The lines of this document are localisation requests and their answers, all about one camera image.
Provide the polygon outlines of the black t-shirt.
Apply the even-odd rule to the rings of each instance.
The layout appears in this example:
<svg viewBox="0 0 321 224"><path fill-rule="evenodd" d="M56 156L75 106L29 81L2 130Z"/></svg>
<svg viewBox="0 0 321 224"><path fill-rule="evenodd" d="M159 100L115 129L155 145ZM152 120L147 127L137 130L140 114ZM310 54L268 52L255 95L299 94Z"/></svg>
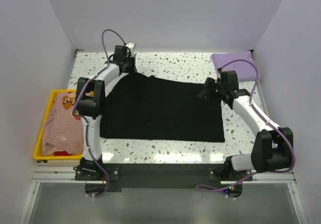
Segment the black t-shirt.
<svg viewBox="0 0 321 224"><path fill-rule="evenodd" d="M225 141L221 103L199 98L203 84L140 73L121 78L105 99L105 139Z"/></svg>

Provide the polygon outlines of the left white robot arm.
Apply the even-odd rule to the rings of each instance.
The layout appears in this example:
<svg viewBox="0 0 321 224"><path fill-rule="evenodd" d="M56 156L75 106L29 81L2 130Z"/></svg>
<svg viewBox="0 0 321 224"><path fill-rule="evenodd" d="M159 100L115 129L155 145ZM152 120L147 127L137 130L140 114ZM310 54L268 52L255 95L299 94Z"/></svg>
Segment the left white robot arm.
<svg viewBox="0 0 321 224"><path fill-rule="evenodd" d="M77 177L99 180L106 176L100 146L100 121L106 98L105 88L118 76L137 72L135 56L134 43L116 45L104 67L88 78L78 79L72 114L82 121L84 147L80 164L76 168Z"/></svg>

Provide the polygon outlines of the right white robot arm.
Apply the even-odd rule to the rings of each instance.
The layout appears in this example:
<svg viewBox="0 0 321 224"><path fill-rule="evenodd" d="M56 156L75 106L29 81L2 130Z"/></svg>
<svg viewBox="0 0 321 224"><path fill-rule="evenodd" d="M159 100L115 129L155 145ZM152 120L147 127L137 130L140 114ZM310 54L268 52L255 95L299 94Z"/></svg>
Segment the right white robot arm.
<svg viewBox="0 0 321 224"><path fill-rule="evenodd" d="M199 98L220 100L237 113L255 136L252 152L229 156L215 174L235 180L242 173L291 170L294 164L293 132L273 122L252 100L250 92L240 89L237 73L223 71L218 79L208 77Z"/></svg>

